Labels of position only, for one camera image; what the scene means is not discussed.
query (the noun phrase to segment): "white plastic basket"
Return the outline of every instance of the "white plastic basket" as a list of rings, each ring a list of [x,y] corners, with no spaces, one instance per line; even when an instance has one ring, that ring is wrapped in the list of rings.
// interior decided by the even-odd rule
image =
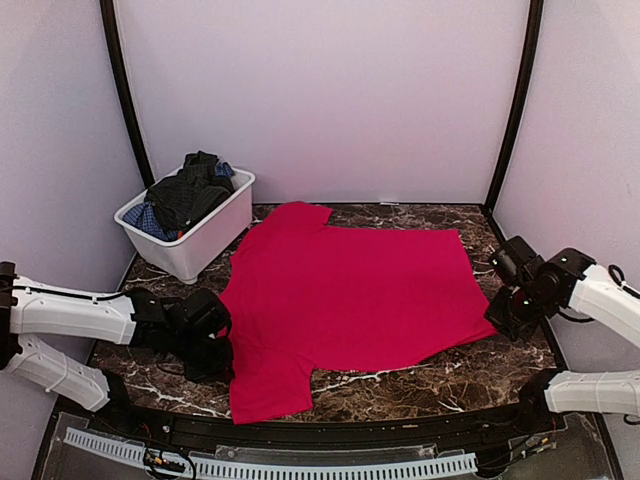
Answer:
[[[191,285],[198,280],[198,274],[247,228],[253,218],[251,186],[256,177],[244,170],[234,170],[236,174],[231,181],[235,193],[174,242],[163,242],[122,220],[131,207],[144,202],[146,190],[118,210],[115,221],[122,225],[142,258]]]

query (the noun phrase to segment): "red t-shirt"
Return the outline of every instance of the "red t-shirt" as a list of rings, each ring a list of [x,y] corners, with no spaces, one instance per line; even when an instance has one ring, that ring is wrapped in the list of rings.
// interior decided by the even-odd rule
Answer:
[[[457,231],[330,227],[331,211],[282,205],[232,258],[235,423],[312,408],[314,368],[405,368],[496,333]]]

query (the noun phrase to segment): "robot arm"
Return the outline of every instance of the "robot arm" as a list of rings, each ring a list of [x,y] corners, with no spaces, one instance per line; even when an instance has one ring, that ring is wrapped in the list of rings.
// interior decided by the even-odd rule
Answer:
[[[15,275],[0,263],[0,370],[25,377],[47,392],[97,411],[116,395],[122,380],[66,357],[33,333],[88,337],[172,353],[185,377],[200,381],[229,374],[233,352],[228,310],[209,290],[166,303],[145,289],[100,294],[52,287]]]
[[[640,294],[613,276],[611,268],[607,270],[571,248],[545,262],[520,237],[506,242],[490,262],[505,286],[486,317],[512,340],[529,339],[543,318],[551,318],[561,308],[571,308],[640,348]],[[551,412],[640,416],[640,370],[587,374],[563,371],[547,377],[541,386]]]

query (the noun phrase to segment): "brown marble surface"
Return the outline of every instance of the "brown marble surface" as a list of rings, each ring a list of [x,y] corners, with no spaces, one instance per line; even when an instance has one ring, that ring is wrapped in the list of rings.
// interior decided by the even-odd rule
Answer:
[[[486,263],[498,243],[478,207],[460,205],[331,205],[330,225],[389,229],[456,229],[471,259],[478,284],[488,298],[500,286]],[[254,223],[273,206],[255,206]],[[231,276],[230,257],[241,237],[199,277],[184,285],[138,259],[126,287],[141,286],[161,296],[186,296],[197,288],[224,290]],[[98,342],[92,366],[123,376],[135,404],[212,417],[230,418],[229,386],[193,384],[179,375],[176,359],[149,350]],[[359,373],[317,370],[311,379],[314,408],[281,419],[289,422],[349,422],[410,419],[481,410],[517,402],[518,390],[536,371],[554,366],[538,331],[533,340],[511,343],[502,336],[452,348],[411,368]]]

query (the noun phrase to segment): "black cable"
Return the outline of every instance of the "black cable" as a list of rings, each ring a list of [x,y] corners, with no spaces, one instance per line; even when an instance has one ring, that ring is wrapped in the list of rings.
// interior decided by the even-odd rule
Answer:
[[[174,447],[173,445],[169,445],[168,443],[161,442],[160,440],[156,440],[155,438],[140,437],[138,435],[130,435],[128,433],[124,433],[124,432],[118,430],[117,428],[112,427],[109,423],[107,423],[105,420],[103,420],[102,418],[100,418],[98,416],[94,415],[93,418],[98,420],[100,423],[105,425],[107,428],[113,430],[115,433],[117,433],[121,437],[128,438],[128,439],[131,439],[131,440],[138,440],[138,441],[144,443],[145,451],[149,449],[150,444],[155,444],[155,445],[158,445],[160,447],[164,447],[164,450],[166,450],[168,452],[173,452],[173,453],[179,455],[191,467],[191,480],[197,480],[197,472],[196,472],[195,463],[193,463],[193,460],[191,460],[191,458],[188,455],[182,453],[182,451],[179,448]]]
[[[498,460],[502,460],[503,458],[510,456],[513,452],[518,450],[522,445],[524,445],[529,440],[531,440],[533,437],[538,435],[544,426],[545,426],[545,423],[544,422],[541,423],[540,425],[538,425],[538,427],[534,430],[534,432],[531,435],[526,437],[524,440],[518,442],[515,446],[510,448],[508,452],[503,453],[502,455],[500,455],[499,457],[494,458],[493,460],[489,460],[488,462],[485,462],[483,464],[478,465],[478,468],[485,468],[485,469],[491,469],[491,470],[497,469],[497,467],[487,467],[487,465],[491,465],[492,463],[495,463]]]
[[[122,297],[124,295],[126,295],[127,293],[130,293],[131,290],[127,290],[126,292],[118,292],[118,293],[114,293],[113,295],[107,295],[104,297],[92,297],[91,295],[83,295],[80,293],[70,293],[70,292],[60,292],[58,290],[49,290],[48,288],[40,288],[40,287],[30,287],[28,285],[14,285],[13,287],[8,287],[6,289],[3,289],[1,291],[9,291],[9,290],[30,290],[32,292],[36,292],[36,293],[46,293],[49,295],[57,295],[59,297],[68,297],[68,298],[79,298],[81,300],[96,300],[97,302],[106,302],[109,300],[114,300],[116,298]]]
[[[609,265],[608,268],[609,271],[609,276],[611,277],[611,279],[616,282],[616,285],[618,285],[619,287],[622,288],[622,290],[624,290],[626,293],[628,293],[629,295],[631,295],[634,298],[637,298],[638,300],[640,300],[640,292],[634,290],[633,288],[630,288],[626,285],[623,285],[624,281],[625,281],[625,277],[624,277],[624,272],[622,271],[622,269],[614,264]]]
[[[640,425],[640,420],[629,420],[630,417],[631,415],[625,415],[624,417],[622,417],[622,421],[627,425],[631,425],[634,427]]]
[[[574,323],[590,323],[590,322],[593,322],[593,318],[591,318],[591,317],[576,318],[576,317],[572,317],[571,315],[567,315],[566,313],[564,313],[562,311],[559,311],[558,315],[560,315],[565,320],[569,320],[570,322],[574,322]]]

